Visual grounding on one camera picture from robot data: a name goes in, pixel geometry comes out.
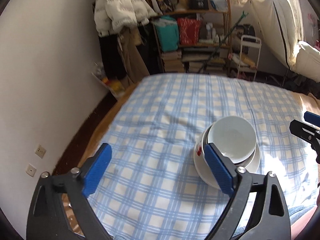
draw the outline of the teal bag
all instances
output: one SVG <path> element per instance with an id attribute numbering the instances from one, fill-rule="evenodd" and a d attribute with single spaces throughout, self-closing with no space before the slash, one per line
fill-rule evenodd
<path id="1" fill-rule="evenodd" d="M 163 52 L 173 51 L 178 49 L 179 40 L 179 28 L 177 21 L 169 16 L 162 16 L 160 22 L 164 26 L 156 25 L 156 30 Z"/>

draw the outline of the red bag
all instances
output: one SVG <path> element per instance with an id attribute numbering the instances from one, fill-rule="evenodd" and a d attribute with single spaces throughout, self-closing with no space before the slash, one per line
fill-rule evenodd
<path id="1" fill-rule="evenodd" d="M 201 21 L 189 18 L 178 18 L 180 43 L 182 45 L 193 45 L 199 40 Z"/>

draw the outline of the puffer jacket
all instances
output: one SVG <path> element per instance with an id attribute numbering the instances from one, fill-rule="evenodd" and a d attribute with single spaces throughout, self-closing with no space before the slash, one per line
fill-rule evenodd
<path id="1" fill-rule="evenodd" d="M 156 15 L 145 0 L 96 0 L 94 10 L 100 37 L 119 33 L 123 26 L 145 25 Z"/>

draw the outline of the checkered tablecloth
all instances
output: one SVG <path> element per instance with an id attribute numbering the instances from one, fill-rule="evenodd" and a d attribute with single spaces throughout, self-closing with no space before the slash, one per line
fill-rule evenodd
<path id="1" fill-rule="evenodd" d="M 134 240 L 204 239 L 228 196 L 205 184 L 193 163 L 196 138 L 223 116 L 255 128 L 258 173 L 275 171 L 289 208 L 316 202 L 316 154 L 289 132 L 303 110 L 287 90 L 239 79 L 162 74 L 145 78 L 101 143 L 113 156 L 88 200 L 112 236 Z M 251 201 L 239 226 L 249 218 Z"/>

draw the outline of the white outlet plate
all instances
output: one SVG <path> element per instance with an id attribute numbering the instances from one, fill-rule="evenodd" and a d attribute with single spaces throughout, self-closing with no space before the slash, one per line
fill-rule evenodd
<path id="1" fill-rule="evenodd" d="M 41 159 L 43 158 L 44 154 L 46 153 L 46 149 L 44 149 L 41 144 L 39 144 L 38 148 L 35 151 L 35 154 L 38 155 Z"/>
<path id="2" fill-rule="evenodd" d="M 31 177 L 33 177 L 36 174 L 37 169 L 32 166 L 31 164 L 28 164 L 28 167 L 26 169 L 26 173 L 29 174 Z"/>

